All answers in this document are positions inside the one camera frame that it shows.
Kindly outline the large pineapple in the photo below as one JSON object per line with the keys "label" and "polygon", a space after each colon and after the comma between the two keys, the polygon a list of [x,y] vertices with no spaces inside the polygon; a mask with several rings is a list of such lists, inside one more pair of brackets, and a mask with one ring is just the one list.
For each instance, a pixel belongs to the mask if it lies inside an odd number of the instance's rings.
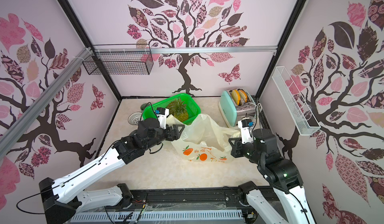
{"label": "large pineapple", "polygon": [[187,105],[180,98],[174,99],[167,105],[166,108],[169,109],[170,114],[172,114],[180,122],[184,122],[189,119]]}

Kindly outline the yellow plastic bag orange print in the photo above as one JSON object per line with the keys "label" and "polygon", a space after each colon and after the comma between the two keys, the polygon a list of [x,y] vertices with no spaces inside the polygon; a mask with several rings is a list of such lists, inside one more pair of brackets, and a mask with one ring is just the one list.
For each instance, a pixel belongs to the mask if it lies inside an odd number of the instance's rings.
{"label": "yellow plastic bag orange print", "polygon": [[176,152],[190,162],[230,163],[230,138],[240,138],[238,129],[219,126],[209,115],[199,114],[195,120],[186,125],[181,136],[170,143]]}

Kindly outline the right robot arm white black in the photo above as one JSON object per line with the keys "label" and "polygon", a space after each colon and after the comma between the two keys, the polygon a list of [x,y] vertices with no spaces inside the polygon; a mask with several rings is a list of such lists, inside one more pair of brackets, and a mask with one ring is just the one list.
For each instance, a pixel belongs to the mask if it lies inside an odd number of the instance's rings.
{"label": "right robot arm white black", "polygon": [[277,137],[269,129],[242,131],[230,138],[234,158],[247,158],[273,188],[286,217],[283,218],[252,181],[239,186],[241,201],[251,206],[267,224],[313,224],[315,218],[307,202],[303,180],[296,165],[280,153]]}

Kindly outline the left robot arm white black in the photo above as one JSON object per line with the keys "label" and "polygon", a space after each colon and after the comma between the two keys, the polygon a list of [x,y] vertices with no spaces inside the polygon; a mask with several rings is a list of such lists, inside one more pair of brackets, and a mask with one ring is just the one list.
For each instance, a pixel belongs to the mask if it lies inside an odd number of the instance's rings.
{"label": "left robot arm white black", "polygon": [[115,141],[101,157],[62,178],[40,181],[39,195],[47,223],[63,224],[78,213],[100,207],[129,207],[133,195],[126,184],[98,191],[86,189],[110,172],[143,156],[152,147],[164,141],[178,140],[184,128],[184,124],[167,125],[164,117],[145,119],[138,123],[137,130]]}

